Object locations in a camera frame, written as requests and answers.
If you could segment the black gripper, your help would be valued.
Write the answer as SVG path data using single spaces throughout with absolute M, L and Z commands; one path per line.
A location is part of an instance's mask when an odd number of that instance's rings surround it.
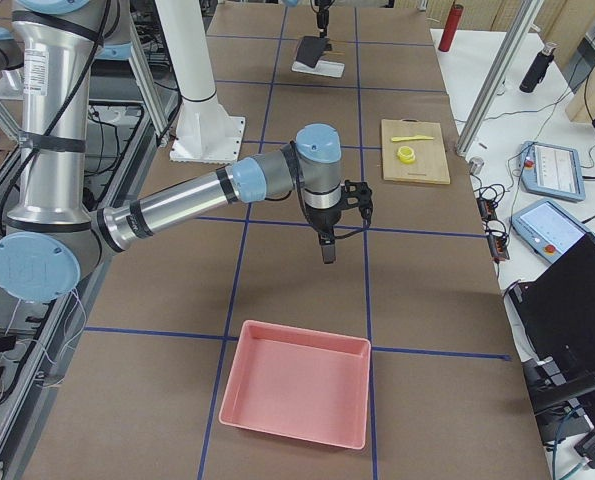
M 333 264 L 336 261 L 334 227 L 340 219 L 341 211 L 337 207 L 326 209 L 308 207 L 308 220 L 317 232 L 324 264 Z

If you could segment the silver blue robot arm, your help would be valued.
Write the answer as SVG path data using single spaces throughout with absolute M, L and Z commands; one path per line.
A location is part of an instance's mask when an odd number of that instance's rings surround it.
M 156 13 L 179 89 L 174 158 L 214 162 L 217 169 L 114 206 L 112 189 L 148 160 L 129 139 L 105 167 L 93 168 L 88 126 L 94 61 L 117 49 L 135 69 L 154 138 L 163 137 L 170 123 L 142 57 L 130 5 L 14 3 L 12 23 L 24 42 L 24 86 L 21 163 L 9 183 L 18 200 L 0 204 L 0 288 L 9 295 L 52 301 L 138 240 L 221 206 L 289 193 L 297 195 L 318 235 L 324 261 L 334 261 L 334 227 L 348 189 L 337 131 L 311 124 L 275 152 L 241 157 L 245 121 L 218 100 L 199 4 L 160 1 Z

